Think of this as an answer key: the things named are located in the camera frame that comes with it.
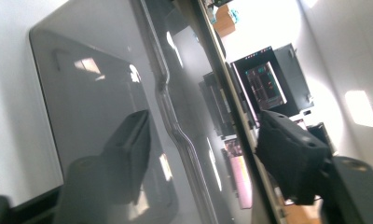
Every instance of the white wall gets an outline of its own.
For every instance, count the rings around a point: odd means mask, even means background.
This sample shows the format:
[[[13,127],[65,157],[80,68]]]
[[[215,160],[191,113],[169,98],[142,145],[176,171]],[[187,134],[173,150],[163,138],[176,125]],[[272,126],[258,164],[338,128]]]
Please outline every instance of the white wall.
[[[373,128],[355,124],[345,103],[347,91],[361,90],[373,107],[373,0],[318,0],[304,9],[356,146],[373,165]]]
[[[236,31],[222,38],[227,61],[272,46],[274,49],[292,43],[307,80],[315,107],[312,114],[321,120],[340,155],[361,158],[349,131],[347,120],[338,106],[337,95],[297,0],[234,0],[230,7],[239,11]]]
[[[65,0],[0,0],[0,194],[12,205],[62,183],[29,29]]]

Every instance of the wall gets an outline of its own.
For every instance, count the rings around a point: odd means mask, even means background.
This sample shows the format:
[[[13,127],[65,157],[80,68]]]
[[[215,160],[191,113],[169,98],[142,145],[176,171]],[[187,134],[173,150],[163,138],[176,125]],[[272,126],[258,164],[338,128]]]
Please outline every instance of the wall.
[[[373,0],[318,0],[304,6],[363,160],[373,166],[373,128],[355,124],[345,93],[365,91],[373,107]]]
[[[337,95],[315,37],[298,1],[234,0],[229,4],[239,11],[241,19],[236,24],[236,31],[222,38],[227,61],[233,62],[267,46],[277,49],[292,43],[314,97],[313,119],[309,122],[325,123],[335,150],[340,155],[361,158],[347,120],[338,106]]]
[[[62,183],[28,31],[65,0],[0,0],[0,194],[17,205]]]

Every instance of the glass surface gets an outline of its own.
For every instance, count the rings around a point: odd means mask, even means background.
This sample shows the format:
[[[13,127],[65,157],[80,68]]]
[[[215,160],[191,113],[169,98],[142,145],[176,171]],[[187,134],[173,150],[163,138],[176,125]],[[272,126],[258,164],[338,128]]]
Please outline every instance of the glass surface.
[[[30,37],[65,179],[56,223],[267,223],[227,151],[223,90],[169,1],[70,1]]]

